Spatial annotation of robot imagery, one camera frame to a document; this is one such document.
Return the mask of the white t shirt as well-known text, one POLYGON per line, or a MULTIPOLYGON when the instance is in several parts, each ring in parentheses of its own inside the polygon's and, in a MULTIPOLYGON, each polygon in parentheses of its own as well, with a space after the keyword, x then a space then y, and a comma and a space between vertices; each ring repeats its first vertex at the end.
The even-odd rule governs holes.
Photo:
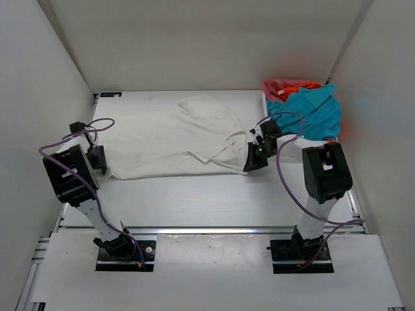
POLYGON ((99 142, 116 179, 244 173, 247 133, 234 112, 211 96, 113 119, 99 142))

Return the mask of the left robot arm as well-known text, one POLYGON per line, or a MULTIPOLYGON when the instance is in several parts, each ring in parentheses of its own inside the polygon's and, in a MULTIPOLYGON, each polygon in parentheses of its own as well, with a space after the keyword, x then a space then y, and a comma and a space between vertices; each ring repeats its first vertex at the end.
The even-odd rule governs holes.
POLYGON ((109 255, 122 260, 144 263, 141 247, 129 230, 110 221, 98 197, 96 173, 107 173, 104 147, 98 144, 98 133, 115 124, 112 118, 100 118, 89 124, 74 122, 70 134, 61 141, 38 149, 43 157, 49 181, 58 200, 80 211, 97 230, 94 244, 109 255))

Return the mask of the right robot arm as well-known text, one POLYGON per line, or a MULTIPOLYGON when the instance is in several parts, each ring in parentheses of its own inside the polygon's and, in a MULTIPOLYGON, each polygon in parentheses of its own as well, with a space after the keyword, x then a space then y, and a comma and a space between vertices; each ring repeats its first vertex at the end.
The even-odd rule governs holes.
POLYGON ((291 238, 271 242, 270 250, 276 260, 311 262, 320 256, 326 245, 326 224, 335 229, 355 224, 354 220, 336 222, 329 219, 335 204, 353 185, 344 152, 338 142, 309 141, 298 134, 284 133, 274 120, 265 121, 259 127, 260 135, 248 143, 244 172, 267 167, 268 160, 275 157, 278 174, 282 176, 281 158, 288 157, 302 164, 308 193, 306 203, 301 203, 289 189, 285 178, 280 179, 303 214, 291 238))

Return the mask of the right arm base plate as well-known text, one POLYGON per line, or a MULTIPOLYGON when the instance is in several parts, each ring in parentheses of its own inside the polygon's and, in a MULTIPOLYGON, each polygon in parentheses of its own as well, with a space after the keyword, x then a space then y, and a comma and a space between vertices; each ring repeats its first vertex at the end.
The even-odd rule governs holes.
POLYGON ((291 240, 271 240, 267 250, 271 252, 273 274, 334 273, 330 250, 326 244, 299 249, 291 240))

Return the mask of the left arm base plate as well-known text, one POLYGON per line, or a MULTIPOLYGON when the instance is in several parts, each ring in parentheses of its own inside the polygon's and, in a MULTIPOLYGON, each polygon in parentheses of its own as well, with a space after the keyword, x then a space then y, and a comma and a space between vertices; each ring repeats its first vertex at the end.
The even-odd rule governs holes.
POLYGON ((124 235, 111 242, 103 242, 99 238, 94 238, 93 242, 99 247, 96 271, 154 271, 155 240, 136 240, 139 248, 124 235))

